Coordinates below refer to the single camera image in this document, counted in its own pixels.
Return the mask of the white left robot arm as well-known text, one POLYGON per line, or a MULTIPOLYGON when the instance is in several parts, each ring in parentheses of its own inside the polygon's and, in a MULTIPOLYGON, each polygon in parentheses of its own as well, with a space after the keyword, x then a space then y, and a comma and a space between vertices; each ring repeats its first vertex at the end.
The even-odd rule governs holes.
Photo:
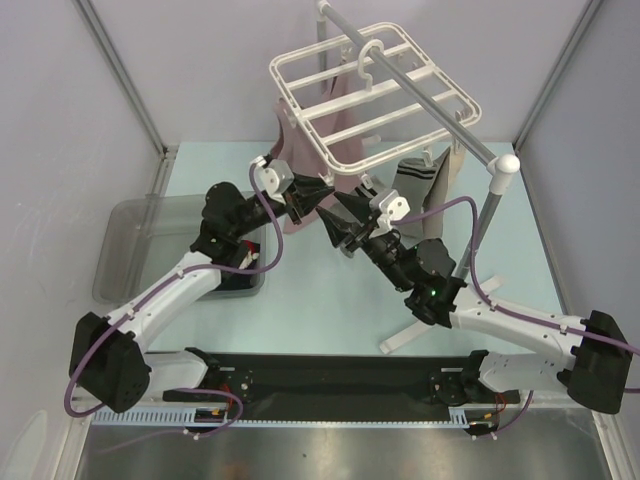
POLYGON ((89 414, 104 407, 125 412, 151 392, 185 388, 199 400, 218 393, 220 376, 201 356, 181 351, 151 363, 149 348, 184 310, 226 280, 273 270, 284 253, 280 217, 299 225, 334 192, 319 178, 278 174, 272 167, 252 166, 249 180, 251 197, 230 182, 209 189, 198 235, 168 273, 109 314, 89 312, 78 320, 63 397, 69 416, 84 415, 72 406, 77 387, 98 402, 89 414))

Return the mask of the grey striped sock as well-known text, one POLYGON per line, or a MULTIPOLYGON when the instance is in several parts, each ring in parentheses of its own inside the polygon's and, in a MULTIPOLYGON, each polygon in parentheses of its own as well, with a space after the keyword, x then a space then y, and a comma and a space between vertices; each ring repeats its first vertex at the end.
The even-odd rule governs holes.
MULTIPOLYGON (((433 164, 427 166, 422 158, 405 158, 397 166, 392 188, 407 199, 410 206, 409 217, 424 212, 423 201, 429 190, 430 181, 435 176, 433 164)), ((422 220, 400 225, 398 230, 404 237, 423 240, 425 238, 422 232, 422 220)))
POLYGON ((369 177, 369 182, 367 184, 360 183, 350 192, 350 194, 370 201, 386 189, 386 185, 377 176, 373 175, 369 177))

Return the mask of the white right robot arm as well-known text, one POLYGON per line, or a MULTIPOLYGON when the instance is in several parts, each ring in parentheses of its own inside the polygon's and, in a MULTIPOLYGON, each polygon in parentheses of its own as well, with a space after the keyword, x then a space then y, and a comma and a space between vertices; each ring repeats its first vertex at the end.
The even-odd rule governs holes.
POLYGON ((586 317, 543 314, 489 296, 475 279, 455 276, 455 261, 441 239, 407 248, 397 225, 407 222, 405 201, 397 195, 377 209, 363 197, 336 193, 354 215, 349 222, 319 207, 332 245, 346 254, 362 251, 400 292, 405 306, 429 326, 468 330, 524 348, 504 355, 486 350, 469 356, 461 376, 463 393, 484 401, 505 390, 566 393, 590 410, 617 414, 629 393, 627 378, 638 355, 615 319, 594 310, 586 317))

